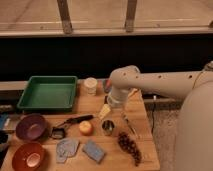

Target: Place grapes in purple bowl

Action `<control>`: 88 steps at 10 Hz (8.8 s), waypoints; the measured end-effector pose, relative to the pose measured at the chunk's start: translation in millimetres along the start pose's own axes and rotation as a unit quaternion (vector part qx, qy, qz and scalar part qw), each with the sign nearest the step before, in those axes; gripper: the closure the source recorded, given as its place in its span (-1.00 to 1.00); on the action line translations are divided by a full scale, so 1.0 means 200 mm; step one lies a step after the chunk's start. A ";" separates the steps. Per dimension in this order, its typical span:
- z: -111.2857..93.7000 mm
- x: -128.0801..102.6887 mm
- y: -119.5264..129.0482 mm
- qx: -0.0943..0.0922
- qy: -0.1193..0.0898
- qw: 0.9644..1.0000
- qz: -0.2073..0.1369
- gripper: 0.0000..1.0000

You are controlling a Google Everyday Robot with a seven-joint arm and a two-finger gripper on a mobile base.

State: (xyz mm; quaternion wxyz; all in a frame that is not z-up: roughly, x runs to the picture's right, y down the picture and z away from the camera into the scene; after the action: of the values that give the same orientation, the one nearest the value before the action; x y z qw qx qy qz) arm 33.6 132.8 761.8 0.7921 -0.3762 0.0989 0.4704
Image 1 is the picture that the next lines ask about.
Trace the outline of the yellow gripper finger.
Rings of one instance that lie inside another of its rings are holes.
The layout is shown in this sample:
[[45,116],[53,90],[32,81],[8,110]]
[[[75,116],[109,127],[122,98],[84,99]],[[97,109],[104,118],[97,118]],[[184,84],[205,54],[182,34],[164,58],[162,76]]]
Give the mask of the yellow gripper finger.
[[111,111],[111,108],[108,104],[104,104],[98,114],[98,117],[100,119],[103,119],[104,117],[106,117]]
[[139,91],[139,89],[134,88],[134,89],[130,92],[130,94],[128,95],[128,98],[134,96],[138,91]]

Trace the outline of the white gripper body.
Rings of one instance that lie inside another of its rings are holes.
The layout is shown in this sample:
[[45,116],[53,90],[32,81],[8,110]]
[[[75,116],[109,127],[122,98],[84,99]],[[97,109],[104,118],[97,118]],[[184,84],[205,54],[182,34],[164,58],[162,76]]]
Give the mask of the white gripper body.
[[126,103],[128,94],[128,90],[113,87],[108,94],[107,102],[113,108],[120,108]]

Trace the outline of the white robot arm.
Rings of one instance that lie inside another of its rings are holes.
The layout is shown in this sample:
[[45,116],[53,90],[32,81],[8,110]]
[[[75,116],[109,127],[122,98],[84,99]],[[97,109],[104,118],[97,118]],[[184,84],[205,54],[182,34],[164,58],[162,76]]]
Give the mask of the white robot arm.
[[213,71],[142,73],[134,65],[113,70],[107,102],[121,108],[133,89],[182,103],[174,171],[213,171]]

